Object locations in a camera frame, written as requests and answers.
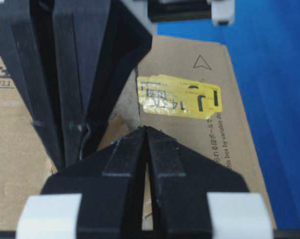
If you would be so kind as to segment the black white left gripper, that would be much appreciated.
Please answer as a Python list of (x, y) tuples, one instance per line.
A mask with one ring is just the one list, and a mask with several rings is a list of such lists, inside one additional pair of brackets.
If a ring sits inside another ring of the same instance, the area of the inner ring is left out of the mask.
[(214, 25), (235, 20), (234, 0), (126, 0), (125, 6), (143, 23), (210, 19)]

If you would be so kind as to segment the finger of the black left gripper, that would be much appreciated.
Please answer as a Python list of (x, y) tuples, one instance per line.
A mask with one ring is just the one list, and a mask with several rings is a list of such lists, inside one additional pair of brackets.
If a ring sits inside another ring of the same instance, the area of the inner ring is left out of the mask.
[(65, 160), (97, 150), (151, 33), (122, 0), (57, 0), (52, 14)]
[(0, 56), (56, 168), (65, 166), (50, 9), (38, 0), (0, 1)]

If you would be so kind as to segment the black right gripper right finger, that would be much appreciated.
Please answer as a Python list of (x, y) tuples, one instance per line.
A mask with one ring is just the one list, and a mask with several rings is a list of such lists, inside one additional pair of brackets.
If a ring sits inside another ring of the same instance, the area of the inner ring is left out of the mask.
[(156, 239), (272, 239), (262, 196), (243, 176), (147, 128)]

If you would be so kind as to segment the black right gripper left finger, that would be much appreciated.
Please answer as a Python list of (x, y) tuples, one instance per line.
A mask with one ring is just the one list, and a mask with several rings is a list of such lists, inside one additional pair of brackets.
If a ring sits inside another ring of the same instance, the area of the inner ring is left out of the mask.
[(110, 146), (50, 176), (30, 196), (16, 230), (18, 239), (120, 239), (135, 230), (144, 183), (141, 127)]

